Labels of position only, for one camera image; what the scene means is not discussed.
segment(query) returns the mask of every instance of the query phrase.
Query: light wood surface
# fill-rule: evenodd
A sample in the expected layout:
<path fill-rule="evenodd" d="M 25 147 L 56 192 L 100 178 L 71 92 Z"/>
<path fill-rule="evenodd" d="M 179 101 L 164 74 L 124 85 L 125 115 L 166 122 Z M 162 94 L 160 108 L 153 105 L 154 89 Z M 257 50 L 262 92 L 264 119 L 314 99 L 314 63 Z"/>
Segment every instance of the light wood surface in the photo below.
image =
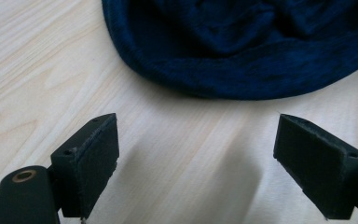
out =
<path fill-rule="evenodd" d="M 358 148 L 358 71 L 281 100 L 194 98 L 120 60 L 100 0 L 0 0 L 0 180 L 49 166 L 107 113 L 117 113 L 121 156 L 88 223 L 327 223 L 272 157 L 278 118 L 309 119 Z M 358 223 L 358 211 L 328 223 Z"/>

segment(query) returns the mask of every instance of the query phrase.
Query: navy blue towel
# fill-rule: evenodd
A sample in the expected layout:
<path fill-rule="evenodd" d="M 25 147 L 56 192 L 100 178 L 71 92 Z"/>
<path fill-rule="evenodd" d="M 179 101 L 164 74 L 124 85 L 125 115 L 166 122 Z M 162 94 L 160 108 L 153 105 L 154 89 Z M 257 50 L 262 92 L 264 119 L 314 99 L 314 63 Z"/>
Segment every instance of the navy blue towel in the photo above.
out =
<path fill-rule="evenodd" d="M 358 0 L 103 0 L 139 75 L 203 97 L 265 100 L 358 69 Z"/>

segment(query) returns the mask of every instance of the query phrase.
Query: blue cloth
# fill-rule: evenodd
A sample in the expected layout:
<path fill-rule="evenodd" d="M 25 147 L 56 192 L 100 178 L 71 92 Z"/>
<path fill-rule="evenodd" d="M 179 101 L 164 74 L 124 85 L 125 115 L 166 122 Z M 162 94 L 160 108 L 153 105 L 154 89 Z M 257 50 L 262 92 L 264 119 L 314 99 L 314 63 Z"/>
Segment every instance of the blue cloth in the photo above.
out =
<path fill-rule="evenodd" d="M 295 96 L 358 69 L 358 0 L 103 0 L 103 14 L 129 67 L 202 97 Z"/>

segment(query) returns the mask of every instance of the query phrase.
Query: wooden table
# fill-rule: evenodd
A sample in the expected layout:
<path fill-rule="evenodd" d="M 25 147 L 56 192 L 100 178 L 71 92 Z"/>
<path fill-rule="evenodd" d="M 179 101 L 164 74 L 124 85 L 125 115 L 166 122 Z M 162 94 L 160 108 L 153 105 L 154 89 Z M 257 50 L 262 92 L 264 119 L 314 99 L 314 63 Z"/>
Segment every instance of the wooden table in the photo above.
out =
<path fill-rule="evenodd" d="M 117 113 L 121 156 L 89 223 L 326 223 L 273 159 L 280 113 L 358 148 L 358 71 L 281 100 L 207 100 L 139 77 L 100 0 L 0 0 L 0 180 Z M 63 218 L 62 223 L 78 223 Z M 351 221 L 357 223 L 358 211 Z"/>

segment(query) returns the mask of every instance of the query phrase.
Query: velvet fabric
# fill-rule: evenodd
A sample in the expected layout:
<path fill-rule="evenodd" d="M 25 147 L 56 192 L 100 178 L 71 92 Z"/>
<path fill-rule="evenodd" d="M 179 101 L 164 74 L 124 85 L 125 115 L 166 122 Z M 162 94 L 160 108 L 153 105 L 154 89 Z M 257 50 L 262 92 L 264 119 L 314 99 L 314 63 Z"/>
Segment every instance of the velvet fabric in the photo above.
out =
<path fill-rule="evenodd" d="M 266 100 L 358 69 L 358 0 L 103 0 L 139 75 L 203 97 Z"/>

